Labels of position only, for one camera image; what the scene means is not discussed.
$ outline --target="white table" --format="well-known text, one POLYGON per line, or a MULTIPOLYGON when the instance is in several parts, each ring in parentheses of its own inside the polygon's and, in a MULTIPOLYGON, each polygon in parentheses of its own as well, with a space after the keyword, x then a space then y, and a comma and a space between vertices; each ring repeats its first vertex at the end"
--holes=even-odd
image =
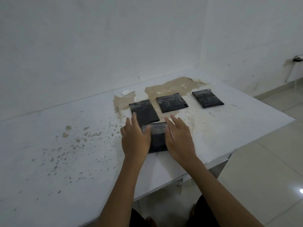
MULTIPOLYGON (((196 69, 189 69, 2 121, 0 226, 76 227, 96 218, 124 158, 121 135, 117 132, 125 117, 118 119, 114 96, 134 90, 135 101, 140 101, 147 98, 145 87, 181 76, 209 83, 199 89, 210 88, 225 103, 202 109, 189 93, 183 97, 189 107, 177 115, 191 127, 197 155, 208 168, 225 161, 237 148, 294 120, 196 69)), ((122 111, 122 115, 131 116, 130 109, 122 111)), ((134 198, 184 176, 186 172, 168 152, 149 154, 134 198)))

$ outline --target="floor tile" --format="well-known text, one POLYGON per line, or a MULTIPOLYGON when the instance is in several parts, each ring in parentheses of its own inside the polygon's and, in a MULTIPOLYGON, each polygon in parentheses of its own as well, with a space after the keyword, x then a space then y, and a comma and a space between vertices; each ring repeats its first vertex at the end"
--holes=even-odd
POLYGON ((139 208, 139 204, 138 204, 138 201, 133 202, 133 204, 131 205, 131 207, 132 207, 135 211, 137 211, 138 213, 141 214, 140 208, 139 208))
POLYGON ((284 111, 284 113, 303 122, 303 103, 284 111))
POLYGON ((257 142, 303 176, 303 122, 294 121, 257 142))
POLYGON ((192 179, 182 187, 169 185, 139 200, 142 217, 152 217, 161 226, 185 226, 201 192, 192 179))
POLYGON ((233 153, 218 179, 262 224, 303 198, 303 177, 257 142, 233 153))
POLYGON ((281 214, 271 222, 269 222, 266 227, 298 227, 303 226, 303 201, 301 200, 296 205, 291 207, 285 213, 281 214))
POLYGON ((303 103, 303 94, 301 91, 298 91, 298 89, 296 91, 294 88, 291 88, 267 97, 266 99, 262 100, 262 102, 279 111, 285 111, 291 107, 303 103))

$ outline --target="hand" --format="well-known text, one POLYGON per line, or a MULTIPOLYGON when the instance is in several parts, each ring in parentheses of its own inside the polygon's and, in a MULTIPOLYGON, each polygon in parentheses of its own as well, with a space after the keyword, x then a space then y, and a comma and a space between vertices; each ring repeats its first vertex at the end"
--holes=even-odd
POLYGON ((143 164, 151 145, 150 126, 146 128, 143 134, 137 121, 137 115, 133 113, 131 121, 126 118, 125 126, 120 131, 125 160, 143 164))
POLYGON ((192 141, 189 127, 181 118, 171 115, 172 121, 165 117, 167 126, 165 127, 165 141, 169 154, 182 167, 191 164, 197 158, 195 145, 192 141))

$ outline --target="right hand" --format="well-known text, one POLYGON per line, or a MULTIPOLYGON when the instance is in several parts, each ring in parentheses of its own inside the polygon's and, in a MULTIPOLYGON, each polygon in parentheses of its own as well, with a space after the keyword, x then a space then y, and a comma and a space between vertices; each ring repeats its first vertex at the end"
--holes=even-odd
POLYGON ((171 115, 172 121, 165 117, 165 142, 169 154, 182 167, 197 159, 195 145, 192 141, 189 127, 181 118, 171 115))

